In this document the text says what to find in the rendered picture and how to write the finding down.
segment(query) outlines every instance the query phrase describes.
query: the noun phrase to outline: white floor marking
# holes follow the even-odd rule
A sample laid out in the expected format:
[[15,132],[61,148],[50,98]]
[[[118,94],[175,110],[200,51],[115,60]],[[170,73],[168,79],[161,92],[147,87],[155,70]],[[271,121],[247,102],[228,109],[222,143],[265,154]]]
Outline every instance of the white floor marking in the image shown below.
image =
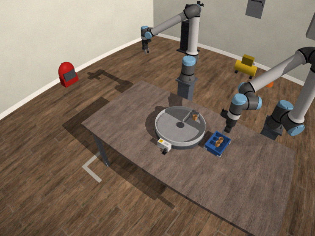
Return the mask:
[[93,171],[90,170],[90,168],[88,168],[88,165],[91,164],[98,156],[100,155],[100,153],[96,153],[94,156],[92,156],[91,159],[88,160],[87,163],[85,163],[82,167],[83,169],[86,170],[87,173],[89,173],[97,182],[102,181],[100,177],[98,177]]

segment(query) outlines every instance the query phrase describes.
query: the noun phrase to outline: table leg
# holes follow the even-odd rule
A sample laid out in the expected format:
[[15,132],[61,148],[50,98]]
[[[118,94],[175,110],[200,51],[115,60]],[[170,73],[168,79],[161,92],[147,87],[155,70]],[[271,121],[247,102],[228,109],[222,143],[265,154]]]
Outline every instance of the table leg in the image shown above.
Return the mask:
[[93,137],[95,139],[95,142],[96,142],[96,145],[97,145],[97,147],[99,149],[99,153],[101,153],[101,156],[102,156],[104,164],[106,166],[109,166],[110,163],[109,163],[108,157],[106,155],[106,152],[105,152],[104,146],[102,144],[102,141],[95,134],[92,134],[92,135],[93,135]]

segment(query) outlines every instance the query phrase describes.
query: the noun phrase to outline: robotic arm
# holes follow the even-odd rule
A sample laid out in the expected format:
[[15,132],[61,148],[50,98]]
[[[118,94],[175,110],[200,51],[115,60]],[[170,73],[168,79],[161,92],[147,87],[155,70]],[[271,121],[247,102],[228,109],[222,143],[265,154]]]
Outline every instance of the robotic arm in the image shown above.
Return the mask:
[[226,118],[225,132],[230,133],[240,118],[243,110],[257,110],[261,108],[262,100],[254,93],[267,84],[291,71],[301,64],[311,63],[312,67],[305,80],[305,84],[293,105],[285,100],[278,102],[271,116],[267,116],[261,134],[273,140],[282,135],[284,127],[289,135],[295,136],[304,130],[304,116],[315,97],[315,47],[304,47],[295,52],[295,55],[281,62],[269,71],[247,83],[238,86],[238,94],[234,95],[229,111],[222,110],[221,116]]
[[[201,12],[201,6],[203,6],[200,1],[197,2],[197,4],[192,4],[192,5],[186,5],[184,11],[171,19],[163,22],[162,24],[152,28],[148,26],[142,26],[141,27],[141,39],[142,39],[142,49],[144,50],[144,54],[146,52],[149,53],[149,48],[148,48],[148,43],[151,42],[151,38],[158,35],[159,33],[163,32],[164,30],[184,21],[187,19],[192,19],[194,17],[200,17],[200,12]],[[198,30],[199,30],[199,18],[197,19],[198,21],[192,22],[193,27],[197,27],[197,32],[189,32],[189,39],[191,39],[193,42],[191,45],[196,45],[195,48],[197,49],[197,42],[198,42],[198,37],[197,40],[193,39],[193,35],[198,36]]]

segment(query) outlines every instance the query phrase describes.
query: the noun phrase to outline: gray electrical box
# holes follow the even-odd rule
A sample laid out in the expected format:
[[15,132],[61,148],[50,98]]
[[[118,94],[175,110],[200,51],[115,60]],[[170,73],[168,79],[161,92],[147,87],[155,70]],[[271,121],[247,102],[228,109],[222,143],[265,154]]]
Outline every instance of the gray electrical box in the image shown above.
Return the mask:
[[265,0],[248,0],[245,15],[261,19],[264,5],[265,5]]
[[313,15],[313,19],[306,31],[306,37],[315,40],[315,14]]

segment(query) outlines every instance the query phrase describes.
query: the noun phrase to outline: wooden floor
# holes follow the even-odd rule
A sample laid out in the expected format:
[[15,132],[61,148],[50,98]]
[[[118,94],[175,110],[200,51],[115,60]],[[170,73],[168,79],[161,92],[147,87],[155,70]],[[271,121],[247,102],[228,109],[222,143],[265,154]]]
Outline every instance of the wooden floor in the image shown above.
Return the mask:
[[[179,42],[154,37],[149,47],[148,55],[141,42],[116,52],[77,72],[79,81],[70,87],[57,84],[0,121],[0,235],[246,235],[106,145],[111,166],[100,157],[88,166],[100,183],[82,168],[98,152],[82,121],[140,80],[177,93],[175,79],[184,56],[176,51]],[[234,73],[235,59],[199,49],[193,102],[220,113],[249,76]],[[263,72],[258,69],[256,76]],[[262,98],[261,109],[244,111],[238,122],[260,132],[277,102],[295,104],[301,88],[277,79],[272,88],[256,93]],[[280,236],[315,235],[314,117],[313,103],[300,135],[291,137],[284,131],[276,139],[296,151]]]

